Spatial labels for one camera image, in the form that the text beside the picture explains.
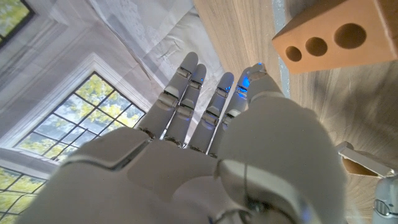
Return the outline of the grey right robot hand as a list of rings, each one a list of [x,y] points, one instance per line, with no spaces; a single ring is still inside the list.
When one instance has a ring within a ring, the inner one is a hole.
[[[243,108],[197,130],[170,128],[183,85],[170,83],[136,128],[82,145],[19,223],[344,223],[346,175],[312,110],[286,98],[261,63],[243,71]]]

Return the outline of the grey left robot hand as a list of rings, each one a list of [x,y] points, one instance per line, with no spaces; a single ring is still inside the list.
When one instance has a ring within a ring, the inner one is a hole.
[[[372,224],[397,224],[397,176],[376,184]]]

